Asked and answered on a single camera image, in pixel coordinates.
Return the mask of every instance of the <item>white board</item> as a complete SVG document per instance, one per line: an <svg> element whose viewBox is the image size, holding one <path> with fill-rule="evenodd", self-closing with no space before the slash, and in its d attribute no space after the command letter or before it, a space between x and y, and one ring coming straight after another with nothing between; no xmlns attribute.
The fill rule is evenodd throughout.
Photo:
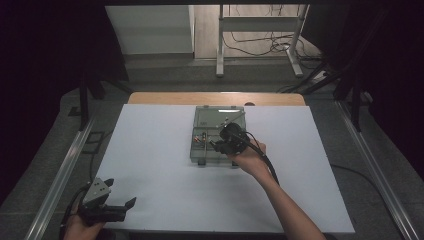
<svg viewBox="0 0 424 240"><path fill-rule="evenodd" d="M323 232L354 229L309 107L245 107L247 130L267 145L281 187ZM125 105L97 176L114 178L109 205L137 197L109 228L283 232L261 186L229 165L190 160L195 106Z"/></svg>

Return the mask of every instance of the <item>wall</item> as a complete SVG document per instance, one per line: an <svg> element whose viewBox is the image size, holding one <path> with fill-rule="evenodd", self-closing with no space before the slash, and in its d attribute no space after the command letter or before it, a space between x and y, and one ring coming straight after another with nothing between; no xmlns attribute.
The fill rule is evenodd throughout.
<svg viewBox="0 0 424 240"><path fill-rule="evenodd" d="M192 53L193 6L107 6L123 54Z"/></svg>

